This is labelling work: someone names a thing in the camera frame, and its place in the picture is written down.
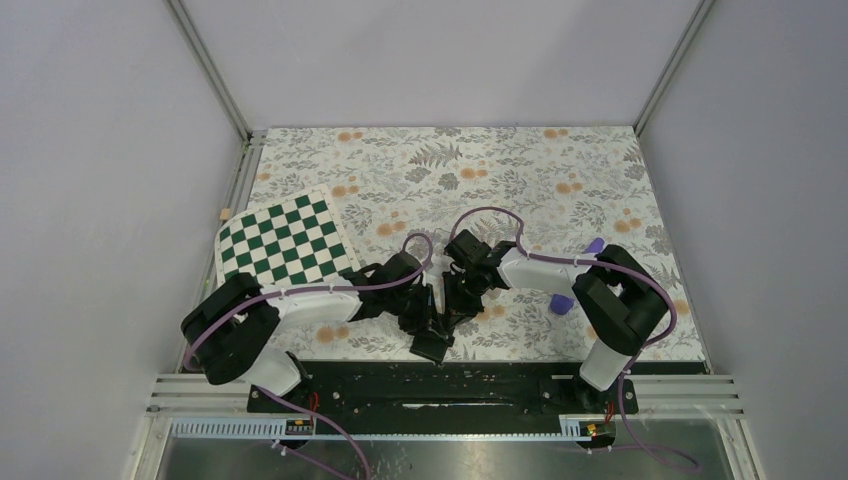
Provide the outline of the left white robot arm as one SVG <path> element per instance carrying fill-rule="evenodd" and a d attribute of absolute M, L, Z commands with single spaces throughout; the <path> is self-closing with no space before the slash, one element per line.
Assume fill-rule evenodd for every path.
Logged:
<path fill-rule="evenodd" d="M 429 295 L 422 276 L 428 265 L 401 251 L 383 264 L 289 288 L 263 286 L 238 273 L 182 320 L 187 360 L 212 385 L 242 380 L 271 392 L 285 410 L 299 410 L 310 397 L 305 371 L 271 340 L 300 327 L 425 312 Z"/>

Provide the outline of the black leather card holder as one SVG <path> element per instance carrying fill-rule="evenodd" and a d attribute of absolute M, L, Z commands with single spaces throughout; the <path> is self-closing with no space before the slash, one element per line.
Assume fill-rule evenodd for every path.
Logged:
<path fill-rule="evenodd" d="M 447 351 L 454 345 L 454 341 L 452 331 L 420 331 L 412 336 L 409 351 L 417 357 L 440 365 L 444 362 Z"/>

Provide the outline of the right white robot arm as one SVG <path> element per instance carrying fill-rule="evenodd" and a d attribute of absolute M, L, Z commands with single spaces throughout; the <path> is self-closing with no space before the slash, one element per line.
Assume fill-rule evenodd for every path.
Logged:
<path fill-rule="evenodd" d="M 530 289 L 572 299 L 597 339 L 573 386 L 575 402 L 597 412 L 613 398 L 612 385 L 671 312 L 664 290 L 621 246 L 575 258 L 523 250 L 514 241 L 491 247 L 463 230 L 445 247 L 451 268 L 443 277 L 445 314 L 458 324 L 480 313 L 494 290 Z"/>

